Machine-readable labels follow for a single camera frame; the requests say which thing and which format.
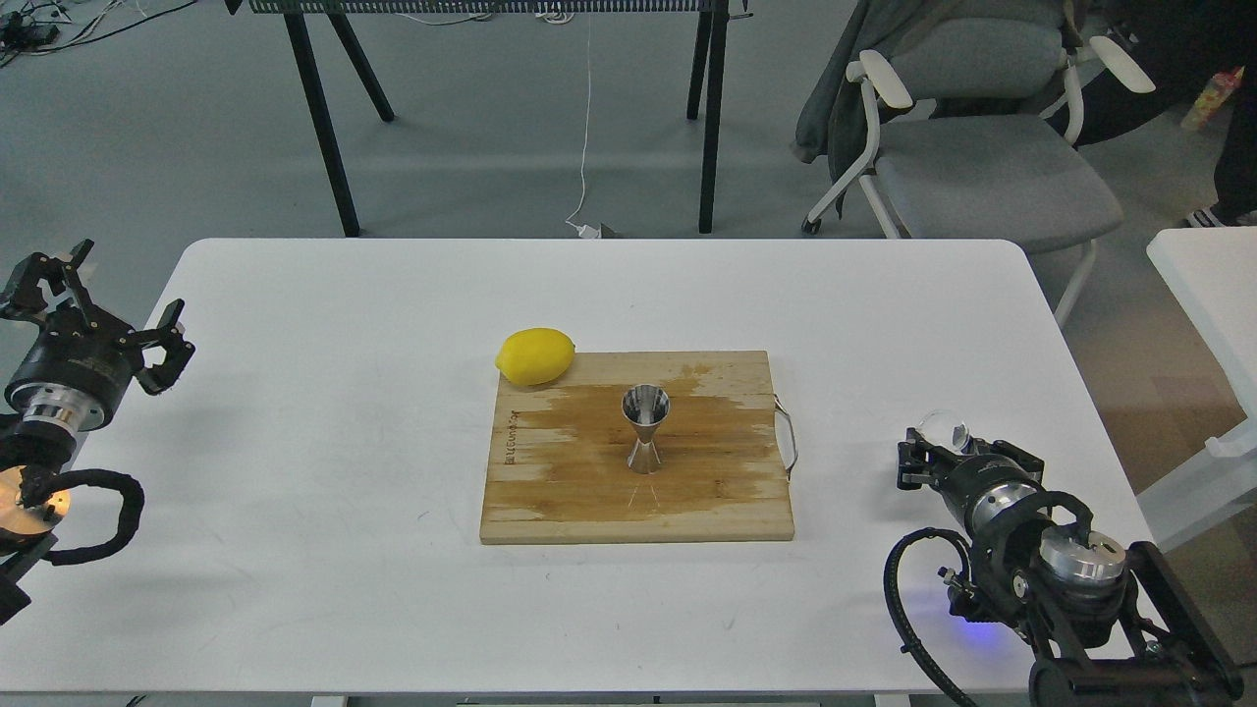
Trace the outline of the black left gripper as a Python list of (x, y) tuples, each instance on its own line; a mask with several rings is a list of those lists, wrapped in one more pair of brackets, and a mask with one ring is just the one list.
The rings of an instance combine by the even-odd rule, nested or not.
[[(194, 357), (185, 340), (185, 301), (172, 299), (153, 328), (132, 333), (132, 326), (112, 315), (93, 315), (93, 301), (80, 279), (80, 268), (94, 242), (82, 239), (67, 258), (33, 253), (14, 268), (1, 294), (1, 318), (40, 328), (26, 359), (5, 387), (10, 408), (23, 410), (45, 387), (77, 391), (85, 398), (85, 425), (91, 431), (113, 420), (132, 379), (145, 394), (172, 387)], [(163, 359), (145, 364), (145, 351), (160, 348)]]

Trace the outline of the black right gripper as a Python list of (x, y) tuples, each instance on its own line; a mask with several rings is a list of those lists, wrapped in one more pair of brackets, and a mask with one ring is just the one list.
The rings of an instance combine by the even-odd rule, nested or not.
[(908, 428), (897, 442), (897, 489), (933, 487), (965, 533), (974, 536), (1014, 502), (1043, 489), (1045, 460), (1009, 440), (970, 440), (964, 453)]

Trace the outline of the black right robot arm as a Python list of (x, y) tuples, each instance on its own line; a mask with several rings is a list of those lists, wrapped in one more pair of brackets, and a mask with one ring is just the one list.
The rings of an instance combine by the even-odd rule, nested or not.
[(940, 538), (959, 567), (940, 569), (949, 611), (1009, 626), (1035, 654), (1035, 706), (1231, 706), (1239, 667), (1204, 621), (1163, 552), (1094, 528), (1089, 506), (1043, 486), (1043, 460), (1006, 440), (960, 431), (939, 447), (916, 428), (897, 445), (897, 487), (933, 488), (962, 530), (925, 527), (890, 551), (882, 590), (903, 647), (955, 704), (970, 694), (908, 621), (903, 555)]

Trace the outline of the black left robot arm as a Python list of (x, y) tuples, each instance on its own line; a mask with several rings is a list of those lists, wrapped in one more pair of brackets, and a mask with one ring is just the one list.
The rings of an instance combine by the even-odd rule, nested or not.
[[(138, 532), (145, 491), (121, 470), (72, 470), (77, 439), (113, 420), (129, 384), (168, 390), (194, 357), (184, 335), (184, 299), (172, 299), (152, 328), (136, 328), (91, 299), (80, 270), (93, 242), (64, 258), (26, 255), (3, 291), (3, 318), (36, 326), (36, 338), (4, 387), (1, 618), (30, 604), (19, 586), (35, 564), (54, 567), (111, 559)], [(111, 489), (121, 498), (116, 532), (102, 543), (57, 547), (55, 526), (72, 489)]]

